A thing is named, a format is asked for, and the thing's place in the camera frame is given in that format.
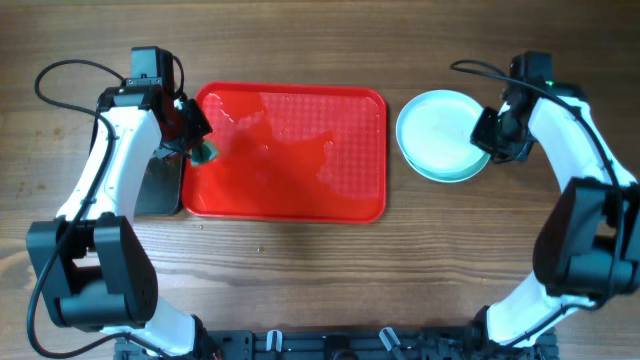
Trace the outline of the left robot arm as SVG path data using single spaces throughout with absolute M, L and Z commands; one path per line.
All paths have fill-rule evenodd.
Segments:
M 197 102 L 184 93 L 184 69 L 170 51 L 135 47 L 131 73 L 91 110 L 89 157 L 69 198 L 49 221 L 33 223 L 26 246 L 37 280 L 26 332 L 36 335 L 44 304 L 60 328 L 121 339 L 160 359 L 214 359 L 219 350 L 201 320 L 159 296 L 157 274 L 132 222 L 148 163 L 179 156 L 203 165 L 217 156 Z

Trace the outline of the green yellow sponge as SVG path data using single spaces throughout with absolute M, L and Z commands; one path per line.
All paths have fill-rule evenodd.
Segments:
M 218 153 L 218 149 L 211 141 L 204 140 L 190 150 L 191 164 L 195 167 L 205 165 L 213 161 L 218 156 Z

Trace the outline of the large white plate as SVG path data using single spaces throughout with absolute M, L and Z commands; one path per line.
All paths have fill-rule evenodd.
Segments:
M 409 157 L 405 157 L 409 166 L 421 176 L 440 183 L 458 183 L 466 181 L 479 174 L 489 162 L 489 155 L 484 154 L 477 161 L 472 162 L 469 166 L 459 168 L 453 171 L 433 170 L 423 167 L 412 161 Z

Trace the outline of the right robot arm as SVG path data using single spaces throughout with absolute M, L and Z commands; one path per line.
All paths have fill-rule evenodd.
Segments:
M 638 290 L 639 182 L 599 133 L 582 89 L 554 81 L 550 54 L 517 55 L 508 71 L 478 60 L 450 67 L 506 84 L 502 107 L 483 110 L 471 143 L 495 164 L 523 162 L 540 144 L 561 191 L 536 239 L 531 274 L 479 316 L 493 357 L 532 348 L 569 315 Z

